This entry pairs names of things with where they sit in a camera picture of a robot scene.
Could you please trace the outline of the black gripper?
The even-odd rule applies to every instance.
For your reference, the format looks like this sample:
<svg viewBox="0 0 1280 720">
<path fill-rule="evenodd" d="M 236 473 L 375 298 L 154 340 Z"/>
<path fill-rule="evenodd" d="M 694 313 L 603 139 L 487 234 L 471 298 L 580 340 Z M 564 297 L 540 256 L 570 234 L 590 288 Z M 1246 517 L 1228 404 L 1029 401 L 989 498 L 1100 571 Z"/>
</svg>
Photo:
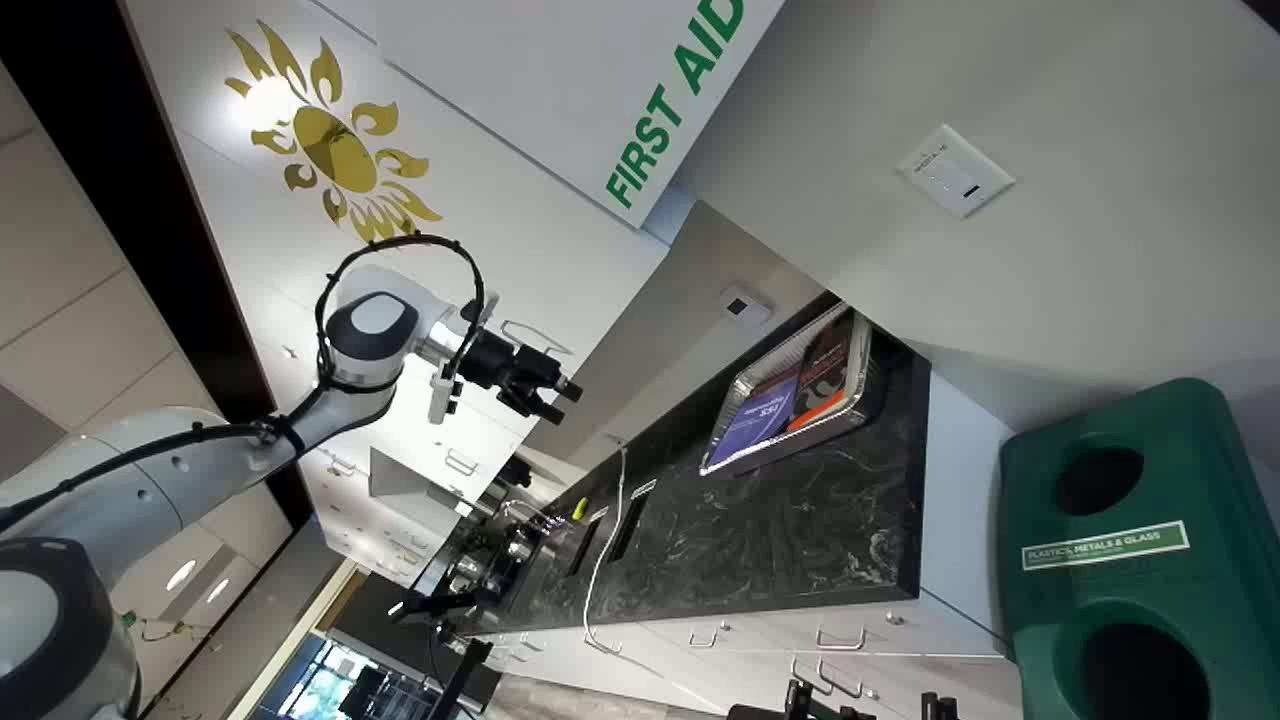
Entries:
<svg viewBox="0 0 1280 720">
<path fill-rule="evenodd" d="M 500 389 L 500 401 L 517 415 L 537 415 L 537 418 L 550 418 L 550 422 L 564 422 L 564 410 L 553 409 L 540 396 L 540 389 L 561 390 L 570 401 L 584 396 L 584 389 L 564 374 L 557 354 L 550 354 L 540 347 L 508 345 L 495 330 L 480 330 L 470 345 L 470 351 L 462 361 L 462 374 L 471 378 L 477 389 Z"/>
</svg>

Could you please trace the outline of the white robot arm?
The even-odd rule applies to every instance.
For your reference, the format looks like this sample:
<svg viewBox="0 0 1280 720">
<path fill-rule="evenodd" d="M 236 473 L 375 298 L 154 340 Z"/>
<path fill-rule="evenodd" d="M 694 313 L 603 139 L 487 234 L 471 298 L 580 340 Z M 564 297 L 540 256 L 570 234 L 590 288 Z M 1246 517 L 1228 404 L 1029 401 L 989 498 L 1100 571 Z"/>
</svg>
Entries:
<svg viewBox="0 0 1280 720">
<path fill-rule="evenodd" d="M 194 418 L 5 508 L 0 708 L 14 720 L 135 720 L 140 667 L 114 613 L 114 587 L 240 489 L 380 418 L 409 354 L 435 369 L 435 418 L 455 409 L 464 382 L 491 389 L 514 410 L 553 422 L 561 410 L 545 390 L 580 396 L 553 354 L 491 337 L 470 309 L 427 292 L 351 292 L 321 318 L 326 374 L 287 415 Z"/>
</svg>

